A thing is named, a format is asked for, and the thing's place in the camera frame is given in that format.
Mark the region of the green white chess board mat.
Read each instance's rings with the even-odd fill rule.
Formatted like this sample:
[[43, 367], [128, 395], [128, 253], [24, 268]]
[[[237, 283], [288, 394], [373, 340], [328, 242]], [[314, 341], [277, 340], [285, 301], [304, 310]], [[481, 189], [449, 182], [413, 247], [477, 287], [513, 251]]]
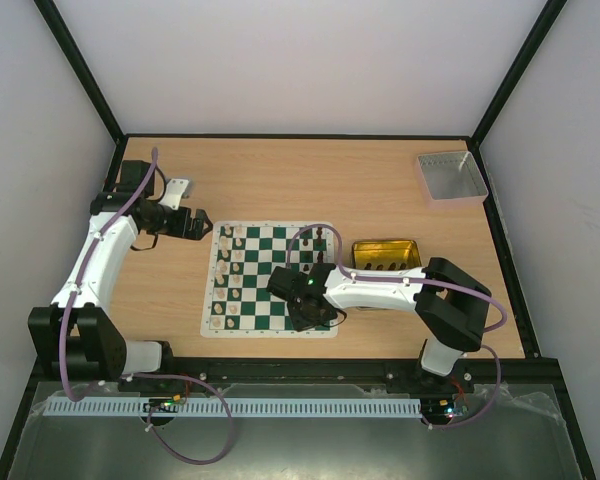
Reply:
[[[230, 236], [222, 227], [229, 225]], [[242, 225], [245, 236], [237, 237], [235, 229]], [[335, 260], [334, 235], [323, 228], [323, 239], [316, 241], [311, 229], [308, 246], [302, 246], [301, 235], [288, 252], [289, 241], [305, 227], [305, 222], [240, 222], [225, 221], [214, 226], [209, 270], [200, 322], [204, 338], [334, 338], [338, 321], [329, 327], [316, 327], [303, 332], [291, 325], [286, 303], [266, 291], [273, 270], [289, 266], [292, 271], [307, 273], [322, 251], [325, 262]], [[312, 251], [313, 261], [303, 261], [303, 252]]]

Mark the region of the gold square tin box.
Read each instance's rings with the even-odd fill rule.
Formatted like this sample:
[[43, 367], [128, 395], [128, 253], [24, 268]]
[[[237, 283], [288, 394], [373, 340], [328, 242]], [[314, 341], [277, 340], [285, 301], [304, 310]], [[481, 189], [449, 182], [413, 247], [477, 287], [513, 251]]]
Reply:
[[352, 244], [352, 266], [362, 270], [395, 271], [422, 266], [414, 240], [361, 240]]

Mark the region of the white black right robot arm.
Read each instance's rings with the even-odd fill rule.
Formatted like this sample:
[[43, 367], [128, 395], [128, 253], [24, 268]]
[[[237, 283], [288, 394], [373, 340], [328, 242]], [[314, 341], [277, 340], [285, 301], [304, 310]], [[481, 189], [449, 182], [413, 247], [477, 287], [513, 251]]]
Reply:
[[308, 272], [276, 267], [266, 285], [286, 304], [293, 329], [326, 327], [352, 308], [416, 314], [431, 337], [425, 342], [416, 379], [425, 390], [440, 390], [456, 361], [482, 348], [491, 292], [452, 262], [432, 258], [425, 267], [395, 271], [346, 269], [333, 263]]

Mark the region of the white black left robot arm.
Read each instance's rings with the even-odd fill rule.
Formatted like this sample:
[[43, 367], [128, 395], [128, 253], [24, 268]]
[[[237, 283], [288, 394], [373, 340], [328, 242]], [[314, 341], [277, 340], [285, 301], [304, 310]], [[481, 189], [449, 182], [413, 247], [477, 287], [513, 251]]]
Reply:
[[44, 375], [81, 401], [99, 383], [153, 374], [173, 357], [168, 342], [128, 340], [110, 317], [115, 285], [140, 233], [199, 241], [213, 228], [207, 213], [182, 205], [193, 182], [169, 178], [158, 161], [127, 160], [119, 179], [89, 207], [87, 235], [60, 291], [32, 309], [28, 329]]

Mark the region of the silver pink tin lid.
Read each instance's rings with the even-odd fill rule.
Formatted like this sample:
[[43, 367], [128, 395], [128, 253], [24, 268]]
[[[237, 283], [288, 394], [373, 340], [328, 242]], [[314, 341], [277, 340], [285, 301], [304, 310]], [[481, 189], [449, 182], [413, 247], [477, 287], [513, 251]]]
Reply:
[[470, 151], [419, 155], [414, 171], [429, 208], [481, 205], [489, 195], [486, 182]]

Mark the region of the black aluminium front rail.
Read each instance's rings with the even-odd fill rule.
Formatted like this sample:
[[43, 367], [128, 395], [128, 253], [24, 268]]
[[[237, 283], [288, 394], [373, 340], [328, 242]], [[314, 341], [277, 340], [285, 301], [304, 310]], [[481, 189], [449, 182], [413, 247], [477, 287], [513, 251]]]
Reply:
[[[551, 385], [566, 391], [559, 363], [555, 359], [500, 360], [501, 381], [512, 385]], [[390, 394], [414, 398], [434, 398], [472, 393], [477, 385], [493, 385], [494, 360], [460, 360], [450, 379], [420, 371], [415, 359], [318, 360], [318, 359], [239, 359], [175, 357], [169, 372], [186, 374], [213, 386], [234, 384], [266, 385], [355, 385], [364, 390], [383, 388]], [[176, 393], [184, 391], [182, 380], [132, 380], [113, 382], [123, 392]]]

